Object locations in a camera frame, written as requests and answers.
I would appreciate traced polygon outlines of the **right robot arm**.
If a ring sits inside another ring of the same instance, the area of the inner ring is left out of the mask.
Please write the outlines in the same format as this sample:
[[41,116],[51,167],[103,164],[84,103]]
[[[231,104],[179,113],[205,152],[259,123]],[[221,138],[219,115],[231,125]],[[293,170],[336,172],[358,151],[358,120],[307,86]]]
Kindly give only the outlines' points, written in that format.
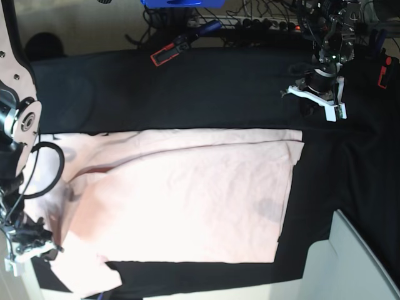
[[[34,73],[20,43],[13,1],[1,1],[1,231],[7,242],[7,263],[14,265],[34,256],[55,260],[64,249],[44,228],[43,218],[24,216],[24,202],[48,193],[60,180],[65,158],[61,148],[40,140],[42,105],[37,99]],[[31,154],[41,148],[59,156],[56,177],[43,191],[27,195],[23,170]]]

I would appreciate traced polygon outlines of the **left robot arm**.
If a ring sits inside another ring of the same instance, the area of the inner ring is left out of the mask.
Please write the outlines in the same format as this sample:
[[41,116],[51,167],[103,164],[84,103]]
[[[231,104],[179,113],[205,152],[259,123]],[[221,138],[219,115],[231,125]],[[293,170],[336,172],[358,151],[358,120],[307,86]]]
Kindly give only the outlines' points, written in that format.
[[342,102],[344,77],[340,70],[354,58],[359,1],[296,1],[297,24],[313,42],[314,65],[301,79],[281,91],[305,98],[324,109],[327,121],[347,118]]

